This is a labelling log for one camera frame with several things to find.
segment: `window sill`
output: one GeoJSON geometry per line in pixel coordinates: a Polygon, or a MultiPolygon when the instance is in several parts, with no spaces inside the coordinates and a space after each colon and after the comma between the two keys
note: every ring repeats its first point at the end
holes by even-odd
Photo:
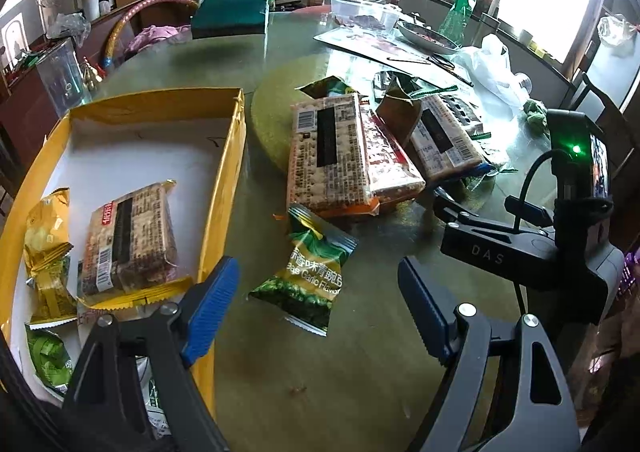
{"type": "MultiPolygon", "coordinates": [[[[453,0],[451,1],[447,1],[447,0],[427,0],[427,1],[431,1],[432,3],[436,3],[440,6],[443,7],[447,7],[450,8],[452,6],[453,0]]],[[[475,21],[479,21],[480,20],[480,16],[471,15],[471,18],[475,21]]],[[[572,89],[575,90],[575,86],[569,82],[564,75],[562,75],[562,73],[560,73],[560,71],[558,71],[558,68],[556,68],[551,62],[549,62],[548,60],[545,60],[541,57],[539,57],[538,55],[536,55],[536,53],[530,49],[529,46],[527,46],[526,44],[524,44],[523,42],[520,42],[515,36],[513,36],[511,33],[505,31],[505,30],[501,30],[498,29],[498,36],[507,39],[510,42],[513,42],[514,44],[516,44],[518,47],[520,47],[521,49],[523,49],[525,52],[527,52],[529,55],[531,55],[531,57],[535,57],[537,61],[539,61],[541,64],[543,64],[544,66],[546,66],[547,68],[549,68],[549,70],[551,70],[559,79],[561,79],[565,84],[567,84],[569,87],[571,87],[572,89]]]]}

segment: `barcode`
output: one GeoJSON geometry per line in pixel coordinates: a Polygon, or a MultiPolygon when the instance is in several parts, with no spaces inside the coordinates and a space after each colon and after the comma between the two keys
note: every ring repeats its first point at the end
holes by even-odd
{"type": "Polygon", "coordinates": [[[311,111],[299,111],[298,112],[298,127],[296,131],[311,131],[316,127],[316,112],[311,111]]]}
{"type": "Polygon", "coordinates": [[[451,139],[451,143],[453,143],[454,147],[458,150],[462,159],[472,159],[474,157],[463,137],[454,137],[451,139]]]}
{"type": "Polygon", "coordinates": [[[111,282],[111,247],[100,249],[98,254],[98,270],[95,277],[95,286],[98,291],[113,288],[111,282]]]}

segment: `round table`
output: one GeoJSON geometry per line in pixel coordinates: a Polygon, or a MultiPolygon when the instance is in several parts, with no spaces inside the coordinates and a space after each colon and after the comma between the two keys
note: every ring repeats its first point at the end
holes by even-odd
{"type": "MultiPolygon", "coordinates": [[[[335,74],[358,88],[358,80],[370,81],[382,67],[313,39],[329,28],[317,16],[277,13],[270,15],[267,36],[163,42],[126,61],[100,91],[111,96],[228,86],[242,87],[247,95],[247,145],[226,241],[226,253],[239,260],[241,282],[215,342],[217,422],[235,452],[406,449],[444,369],[427,354],[399,292],[396,273],[405,255],[416,255],[461,302],[489,317],[516,321],[519,315],[511,283],[440,253],[443,225],[415,202],[375,218],[340,222],[359,243],[344,267],[327,337],[290,324],[272,305],[247,300],[251,289],[286,265],[291,251],[286,223],[273,216],[285,213],[286,175],[268,156],[286,153],[289,140],[270,139],[260,123],[270,115],[290,122],[282,102],[288,106],[306,97],[294,87],[335,74]],[[265,84],[270,81],[277,86],[265,84]],[[255,107],[261,110],[252,111],[258,85],[255,107]],[[264,89],[276,89],[271,99],[260,96],[264,89]]],[[[493,180],[479,214],[507,221],[513,218],[504,210],[505,196],[519,193],[548,142],[532,140],[504,108],[485,120],[494,137],[504,140],[518,172],[493,180]]],[[[552,197],[554,187],[547,162],[528,200],[540,203],[552,197]]],[[[482,430],[496,371],[491,360],[468,438],[482,430]]]]}

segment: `silver bolt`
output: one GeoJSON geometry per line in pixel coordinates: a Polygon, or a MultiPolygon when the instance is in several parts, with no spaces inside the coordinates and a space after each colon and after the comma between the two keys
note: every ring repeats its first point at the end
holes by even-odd
{"type": "Polygon", "coordinates": [[[107,313],[106,315],[100,315],[100,317],[98,317],[98,326],[107,327],[111,324],[113,324],[113,315],[107,313]]]}
{"type": "Polygon", "coordinates": [[[469,304],[465,302],[464,304],[460,304],[458,306],[458,311],[460,311],[460,315],[464,315],[465,317],[473,317],[478,310],[476,310],[476,306],[473,304],[469,304]]]}
{"type": "Polygon", "coordinates": [[[535,327],[538,325],[538,317],[535,315],[530,315],[527,313],[524,317],[522,317],[523,322],[529,327],[535,327]]]}
{"type": "Polygon", "coordinates": [[[163,315],[175,315],[178,311],[178,305],[175,302],[165,302],[160,306],[160,313],[163,315]]]}

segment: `yellow snack package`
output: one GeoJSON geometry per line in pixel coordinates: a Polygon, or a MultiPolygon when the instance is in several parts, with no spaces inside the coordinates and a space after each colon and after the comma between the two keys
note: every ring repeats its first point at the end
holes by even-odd
{"type": "Polygon", "coordinates": [[[30,277],[73,248],[69,242],[68,219],[68,188],[53,191],[29,212],[22,253],[30,277]]]}
{"type": "Polygon", "coordinates": [[[53,327],[77,318],[76,299],[66,289],[69,262],[69,256],[65,255],[36,274],[38,306],[29,323],[32,329],[53,327]]]}

